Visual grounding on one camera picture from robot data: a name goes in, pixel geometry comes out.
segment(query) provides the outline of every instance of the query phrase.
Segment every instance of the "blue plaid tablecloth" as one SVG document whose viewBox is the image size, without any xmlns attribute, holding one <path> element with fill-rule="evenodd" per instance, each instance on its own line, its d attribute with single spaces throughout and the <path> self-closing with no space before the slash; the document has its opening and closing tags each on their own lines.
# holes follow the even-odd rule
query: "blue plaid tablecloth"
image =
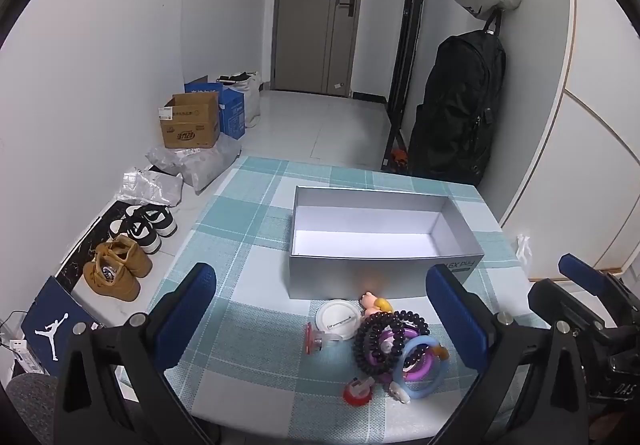
<svg viewBox="0 0 640 445">
<path fill-rule="evenodd" d="M 539 325 L 527 304 L 529 282 L 500 226 L 472 186 L 365 170 L 241 157 L 219 179 L 151 308 L 198 262 L 216 271 L 218 290 L 177 367 L 165 375 L 193 415 L 255 434 L 328 443 L 398 442 L 433 436 L 475 378 L 459 360 L 427 297 L 389 299 L 419 313 L 450 350 L 446 381 L 422 400 L 401 405 L 376 386 L 354 408 L 341 398 L 361 376 L 351 342 L 307 356 L 303 327 L 321 301 L 291 300 L 283 275 L 296 186 L 407 190 L 451 197 L 485 256 L 465 287 L 496 312 Z M 503 408 L 513 407 L 520 380 Z"/>
</svg>

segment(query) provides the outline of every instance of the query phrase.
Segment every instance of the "cardboard box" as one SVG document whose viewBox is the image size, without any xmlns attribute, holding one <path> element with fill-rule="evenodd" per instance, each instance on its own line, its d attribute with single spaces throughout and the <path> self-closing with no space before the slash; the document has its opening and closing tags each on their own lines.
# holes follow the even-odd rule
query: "cardboard box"
<svg viewBox="0 0 640 445">
<path fill-rule="evenodd" d="M 211 148 L 220 135 L 217 92 L 174 94 L 158 108 L 164 146 L 168 149 Z"/>
<path fill-rule="evenodd" d="M 464 283 L 484 251 L 447 196 L 296 187 L 287 290 L 292 299 L 424 297 L 427 271 Z"/>
<path fill-rule="evenodd" d="M 220 131 L 233 139 L 244 135 L 244 94 L 225 88 L 220 82 L 185 84 L 184 92 L 218 92 Z"/>
</svg>

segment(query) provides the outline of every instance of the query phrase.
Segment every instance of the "blue ring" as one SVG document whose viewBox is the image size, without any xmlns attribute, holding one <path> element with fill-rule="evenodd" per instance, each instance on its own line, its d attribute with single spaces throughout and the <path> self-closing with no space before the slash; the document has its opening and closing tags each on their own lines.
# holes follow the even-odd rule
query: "blue ring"
<svg viewBox="0 0 640 445">
<path fill-rule="evenodd" d="M 436 377 L 431 381 L 429 385 L 427 385 L 427 387 L 425 387 L 424 389 L 419 389 L 418 391 L 409 389 L 406 386 L 406 382 L 404 381 L 402 367 L 404 365 L 404 360 L 409 356 L 409 353 L 421 344 L 426 344 L 430 346 L 430 348 L 434 348 L 440 345 L 440 343 L 436 339 L 434 339 L 433 337 L 428 337 L 426 335 L 420 335 L 418 337 L 412 338 L 404 346 L 402 356 L 398 360 L 398 365 L 396 365 L 396 368 L 394 369 L 394 381 L 400 387 L 402 387 L 402 389 L 404 389 L 409 398 L 414 399 L 424 398 L 425 396 L 429 396 L 431 393 L 433 393 L 444 380 L 444 375 L 447 373 L 447 368 L 449 367 L 449 359 L 440 359 L 440 367 L 438 368 Z"/>
</svg>

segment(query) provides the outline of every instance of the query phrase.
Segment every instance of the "white box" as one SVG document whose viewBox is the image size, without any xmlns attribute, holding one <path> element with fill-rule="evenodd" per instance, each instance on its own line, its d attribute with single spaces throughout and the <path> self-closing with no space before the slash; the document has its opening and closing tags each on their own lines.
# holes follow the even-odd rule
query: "white box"
<svg viewBox="0 0 640 445">
<path fill-rule="evenodd" d="M 424 297 L 431 266 L 461 283 L 484 257 L 446 196 L 296 187 L 287 290 L 292 299 Z"/>
</svg>

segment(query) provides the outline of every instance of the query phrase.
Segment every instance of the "black and white sneaker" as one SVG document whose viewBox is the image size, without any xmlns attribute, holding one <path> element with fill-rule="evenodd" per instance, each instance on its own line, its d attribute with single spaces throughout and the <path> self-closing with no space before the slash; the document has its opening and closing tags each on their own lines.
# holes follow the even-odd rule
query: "black and white sneaker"
<svg viewBox="0 0 640 445">
<path fill-rule="evenodd" d="M 174 216 L 171 215 L 169 209 L 162 205 L 134 205 L 127 207 L 125 212 L 127 218 L 135 218 L 136 216 L 146 219 L 151 223 L 154 230 L 162 237 L 174 235 L 178 229 Z"/>
<path fill-rule="evenodd" d="M 151 223 L 143 217 L 129 218 L 125 216 L 124 219 L 111 221 L 109 235 L 115 239 L 118 234 L 125 234 L 133 239 L 145 253 L 156 253 L 160 248 L 161 241 L 158 234 Z"/>
</svg>

